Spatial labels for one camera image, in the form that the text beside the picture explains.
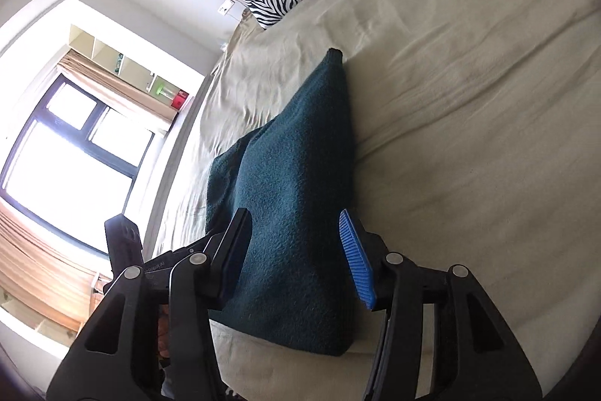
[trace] window frame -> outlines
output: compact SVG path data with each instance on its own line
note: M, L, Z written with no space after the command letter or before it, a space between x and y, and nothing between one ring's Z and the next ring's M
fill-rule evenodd
M54 95L63 87L63 85L71 86L72 88L76 89L78 92L81 92L86 97L92 99L96 103L94 109L89 114L81 130L74 128L69 123L66 123L65 121L61 120L61 118L54 115L47 108ZM2 171L0 172L0 198L2 198L4 201L10 204L10 206L15 208L23 215L27 216L29 219L36 222L38 225L41 225L51 233L57 235L65 241L71 242L78 248L83 248L86 251L101 256L103 258L108 257L108 254L101 250L98 250L95 247L92 247L89 244L86 244L85 242L82 242L81 240L78 240L77 238L69 235L60 228L57 228L45 219L36 215L33 211L23 206L21 203L19 203L19 201L14 199L7 192L6 187L8 184L8 177L10 176L11 169L14 163L18 161L18 154L19 150L21 149L21 145L23 144L23 141L27 138L28 133L34 125L34 122L37 121L48 126L51 130L56 132L65 140L69 141L71 144L78 147L80 150L82 150L87 155L91 156L93 159L98 160L100 163L116 170L120 174L131 178L131 185L129 191L127 192L127 197L125 198L125 202L121 210L122 213L125 213L125 208L127 207L127 203L131 196L131 191L133 190L133 186L136 183L137 174L139 173L140 167L142 166L142 162L146 156L146 153L148 152L148 149L152 144L152 141L154 140L155 134L154 132L151 132L151 137L148 140L148 144L146 145L146 148L144 149L142 157L140 158L140 162L139 164L137 164L137 166L121 159L120 157L117 157L116 155L113 155L108 150L99 147L91 141L94 136L95 130L98 128L98 125L102 122L104 116L111 109L112 108L109 105L104 104L97 97L94 97L93 95L86 92L84 89L82 89L77 84L73 83L71 80L65 77L65 75L59 74L56 80L50 85L48 90L41 97L40 101L35 105L35 108L32 111L31 115L29 115L29 117L27 118L25 125L19 132L19 136L14 141L14 144L11 147L10 152L8 153L6 161L2 166Z

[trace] electrical outlet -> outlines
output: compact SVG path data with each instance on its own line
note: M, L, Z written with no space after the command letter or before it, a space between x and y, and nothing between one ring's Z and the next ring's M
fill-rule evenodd
M223 4L221 4L221 7L217 10L217 12L219 14L221 14L222 16L225 16L230 9L234 6L235 2L232 0L225 0L223 1Z

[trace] beige bed sheet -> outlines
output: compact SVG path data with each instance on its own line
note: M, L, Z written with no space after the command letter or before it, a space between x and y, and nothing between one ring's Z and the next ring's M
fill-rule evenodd
M204 233L212 159L277 115L342 50L365 227L422 266L467 265L548 391L601 313L601 0L304 0L245 23L187 143L165 247ZM359 400L378 315L342 357L213 325L250 401Z

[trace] round metal pivot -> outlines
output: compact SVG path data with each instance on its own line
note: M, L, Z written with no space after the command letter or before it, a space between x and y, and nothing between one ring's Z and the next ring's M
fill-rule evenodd
M204 264L207 261L207 256L205 254L194 254L190 256L190 263L193 265Z
M453 274L457 277L464 278L470 275L470 271L468 271L467 267L464 267L462 265L456 265L453 267Z
M140 275L140 268L136 267L135 265L132 265L131 267L125 269L123 275L125 276L125 279L135 279L137 276Z
M403 256L396 252L392 252L386 256L386 262L392 265L399 265L403 263Z

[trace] beige curtain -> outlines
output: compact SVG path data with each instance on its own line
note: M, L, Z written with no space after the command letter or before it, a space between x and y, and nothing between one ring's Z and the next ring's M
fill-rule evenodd
M169 131L177 111L139 91L74 50L58 63L62 73L107 106L159 135Z
M108 277L55 251L0 200L0 286L66 328L79 331L97 305L92 288Z

